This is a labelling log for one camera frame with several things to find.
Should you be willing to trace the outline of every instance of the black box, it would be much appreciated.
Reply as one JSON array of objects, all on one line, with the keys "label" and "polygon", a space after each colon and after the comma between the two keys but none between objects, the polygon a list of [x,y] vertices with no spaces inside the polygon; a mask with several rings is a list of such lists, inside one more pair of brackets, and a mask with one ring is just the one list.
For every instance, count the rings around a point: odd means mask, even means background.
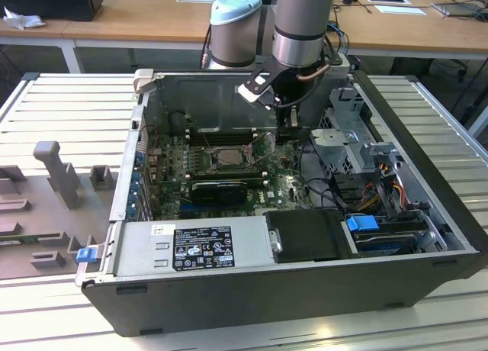
[{"label": "black box", "polygon": [[3,7],[22,15],[70,21],[92,21],[103,0],[0,0]]}]

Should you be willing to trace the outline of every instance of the table leg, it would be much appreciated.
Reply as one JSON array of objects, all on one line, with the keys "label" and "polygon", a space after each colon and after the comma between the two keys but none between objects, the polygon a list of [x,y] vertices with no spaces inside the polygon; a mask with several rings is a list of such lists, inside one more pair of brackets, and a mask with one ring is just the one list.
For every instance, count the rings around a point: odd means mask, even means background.
[{"label": "table leg", "polygon": [[69,72],[72,74],[84,73],[85,69],[83,68],[75,43],[72,40],[63,40],[63,43],[59,47],[63,52]]},{"label": "table leg", "polygon": [[467,131],[469,135],[474,138],[478,138],[483,132],[485,127],[488,125],[488,105],[485,107],[480,116],[473,122],[469,130]]},{"label": "table leg", "polygon": [[137,67],[136,51],[133,48],[129,49],[129,61],[132,67]]}]

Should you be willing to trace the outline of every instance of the blue clip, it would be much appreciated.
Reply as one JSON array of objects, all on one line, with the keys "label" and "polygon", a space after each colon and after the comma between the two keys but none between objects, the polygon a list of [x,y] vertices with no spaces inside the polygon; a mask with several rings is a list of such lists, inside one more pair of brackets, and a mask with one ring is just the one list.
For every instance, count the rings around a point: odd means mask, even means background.
[{"label": "blue clip", "polygon": [[76,262],[97,262],[97,249],[96,248],[81,248],[76,253]]},{"label": "blue clip", "polygon": [[349,231],[365,231],[365,230],[378,230],[380,227],[376,222],[374,216],[371,215],[358,215],[351,216],[345,221],[348,225]]}]

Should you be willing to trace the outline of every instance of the warning label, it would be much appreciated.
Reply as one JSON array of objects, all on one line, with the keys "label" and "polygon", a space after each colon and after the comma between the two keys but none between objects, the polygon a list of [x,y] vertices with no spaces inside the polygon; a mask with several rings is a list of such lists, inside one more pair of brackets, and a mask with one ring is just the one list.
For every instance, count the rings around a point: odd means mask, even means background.
[{"label": "warning label", "polygon": [[173,269],[219,269],[234,267],[234,249],[230,227],[176,229]]}]

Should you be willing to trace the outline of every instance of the gray plastic part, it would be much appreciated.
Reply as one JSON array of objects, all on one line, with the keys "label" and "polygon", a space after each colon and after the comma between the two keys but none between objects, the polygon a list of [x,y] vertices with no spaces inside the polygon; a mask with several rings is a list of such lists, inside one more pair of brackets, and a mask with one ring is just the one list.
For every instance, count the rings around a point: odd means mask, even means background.
[{"label": "gray plastic part", "polygon": [[21,230],[22,226],[17,221],[0,223],[0,237],[6,235],[18,235]]},{"label": "gray plastic part", "polygon": [[29,200],[0,200],[0,214],[27,211],[31,208]]},{"label": "gray plastic part", "polygon": [[[79,186],[79,177],[75,172],[75,168],[73,168],[73,165],[71,163],[63,163],[64,168],[66,170],[66,174],[68,175],[68,179],[71,182],[70,185],[73,185],[75,188],[78,188]],[[47,177],[47,181],[49,182],[51,188],[53,191],[58,192],[58,187],[56,183],[53,181],[51,177]]]},{"label": "gray plastic part", "polygon": [[212,25],[212,56],[226,63],[254,60],[260,14],[260,11],[255,11],[239,21]]},{"label": "gray plastic part", "polygon": [[18,166],[0,166],[0,178],[10,178],[13,182],[27,181]]},{"label": "gray plastic part", "polygon": [[12,193],[20,193],[13,181],[10,178],[0,178],[0,195],[11,195]]},{"label": "gray plastic part", "polygon": [[51,176],[51,185],[55,185],[68,209],[77,208],[80,204],[76,186],[59,158],[59,143],[57,141],[40,141],[34,149],[34,158],[46,166]]},{"label": "gray plastic part", "polygon": [[69,244],[69,237],[64,231],[54,234],[52,237],[39,238],[41,246],[67,246]]},{"label": "gray plastic part", "polygon": [[331,6],[332,0],[278,0],[276,27],[297,36],[323,34]]},{"label": "gray plastic part", "polygon": [[79,243],[79,241],[76,239],[76,237],[71,237],[69,238],[69,244],[68,244],[68,249],[66,253],[71,255],[73,259],[76,259],[76,255],[78,254],[78,250],[81,249],[82,246]]},{"label": "gray plastic part", "polygon": [[55,250],[53,252],[32,253],[30,264],[36,269],[51,269],[53,267],[63,267],[66,261],[61,256],[61,253]]},{"label": "gray plastic part", "polygon": [[40,72],[26,72],[24,76],[22,76],[22,80],[27,81],[35,81],[40,76]]},{"label": "gray plastic part", "polygon": [[90,172],[90,181],[94,191],[115,189],[114,177],[108,166],[93,166]]}]

